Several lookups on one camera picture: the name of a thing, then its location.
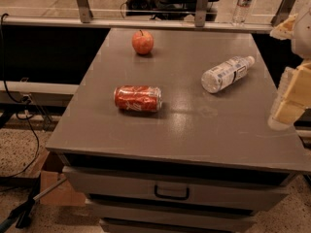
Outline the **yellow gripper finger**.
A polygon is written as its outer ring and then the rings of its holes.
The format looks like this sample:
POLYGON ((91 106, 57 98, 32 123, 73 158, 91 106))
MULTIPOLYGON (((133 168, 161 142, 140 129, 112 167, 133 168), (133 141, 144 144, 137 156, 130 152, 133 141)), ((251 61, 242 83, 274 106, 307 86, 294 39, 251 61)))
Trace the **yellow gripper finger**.
POLYGON ((282 74, 267 123, 273 130, 288 129, 310 108, 311 62, 303 61, 282 74))
POLYGON ((297 14, 289 16, 270 31, 270 36, 278 40, 289 40, 294 37, 294 25, 297 14))

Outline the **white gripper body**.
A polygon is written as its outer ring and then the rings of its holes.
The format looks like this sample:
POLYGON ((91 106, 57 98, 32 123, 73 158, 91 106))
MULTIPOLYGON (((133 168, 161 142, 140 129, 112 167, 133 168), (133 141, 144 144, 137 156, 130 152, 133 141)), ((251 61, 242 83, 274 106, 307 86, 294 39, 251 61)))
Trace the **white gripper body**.
POLYGON ((295 19, 291 44, 294 54, 311 58, 311 2, 301 8, 295 19))

